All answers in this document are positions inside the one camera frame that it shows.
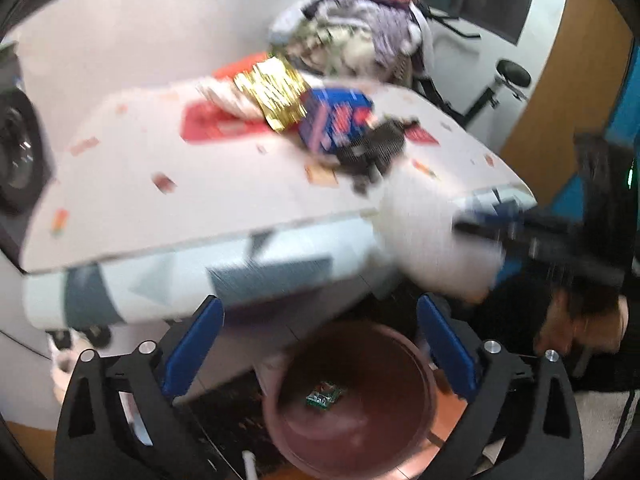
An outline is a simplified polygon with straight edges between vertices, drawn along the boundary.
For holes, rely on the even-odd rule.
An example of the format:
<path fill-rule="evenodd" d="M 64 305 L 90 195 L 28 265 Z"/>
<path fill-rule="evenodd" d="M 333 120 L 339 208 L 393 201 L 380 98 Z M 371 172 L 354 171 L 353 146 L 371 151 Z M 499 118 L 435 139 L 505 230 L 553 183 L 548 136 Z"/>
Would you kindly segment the person's right hand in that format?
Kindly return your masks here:
<path fill-rule="evenodd" d="M 619 296 L 616 307 L 588 315 L 570 314 L 570 295 L 562 289 L 551 297 L 544 324 L 539 330 L 534 349 L 537 354 L 554 350 L 566 356 L 574 344 L 597 351 L 615 353 L 620 350 L 629 323 L 627 298 Z"/>

